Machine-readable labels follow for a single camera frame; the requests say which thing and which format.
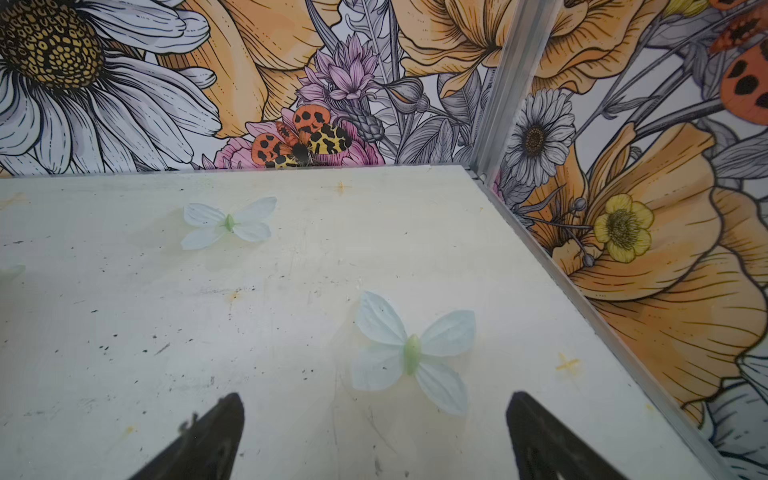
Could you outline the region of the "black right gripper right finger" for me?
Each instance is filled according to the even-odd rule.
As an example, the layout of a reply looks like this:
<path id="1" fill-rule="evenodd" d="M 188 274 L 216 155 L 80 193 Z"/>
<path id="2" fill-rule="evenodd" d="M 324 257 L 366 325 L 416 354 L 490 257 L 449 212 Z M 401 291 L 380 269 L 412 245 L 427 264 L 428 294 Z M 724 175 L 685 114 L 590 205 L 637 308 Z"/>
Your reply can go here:
<path id="1" fill-rule="evenodd" d="M 506 410 L 506 423 L 522 480 L 626 479 L 524 391 L 513 393 Z"/>

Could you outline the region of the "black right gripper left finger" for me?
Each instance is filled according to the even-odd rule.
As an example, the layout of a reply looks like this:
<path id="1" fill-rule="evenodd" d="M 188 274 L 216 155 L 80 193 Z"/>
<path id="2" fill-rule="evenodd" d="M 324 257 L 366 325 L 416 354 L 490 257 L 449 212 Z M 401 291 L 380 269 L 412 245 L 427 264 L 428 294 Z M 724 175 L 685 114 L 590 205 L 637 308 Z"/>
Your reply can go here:
<path id="1" fill-rule="evenodd" d="M 131 480 L 227 480 L 245 425 L 238 393 L 230 393 L 202 417 L 180 427 L 178 438 L 130 477 Z"/>

